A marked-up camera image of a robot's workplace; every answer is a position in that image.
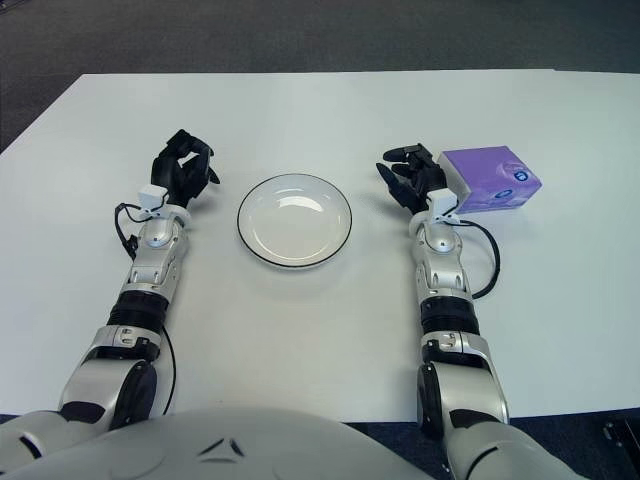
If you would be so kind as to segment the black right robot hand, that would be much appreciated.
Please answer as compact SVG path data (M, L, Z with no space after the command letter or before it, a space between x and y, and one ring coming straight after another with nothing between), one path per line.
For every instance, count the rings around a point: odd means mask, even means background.
M392 198L412 214L428 209L427 194L447 187L442 168L420 143L388 150L376 168Z

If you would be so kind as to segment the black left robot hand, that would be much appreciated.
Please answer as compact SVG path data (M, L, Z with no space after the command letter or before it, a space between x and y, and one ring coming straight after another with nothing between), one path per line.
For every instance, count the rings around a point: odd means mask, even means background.
M209 183L220 183L210 166L213 156L208 144L180 129L154 159L151 184L167 190L168 204L187 208Z

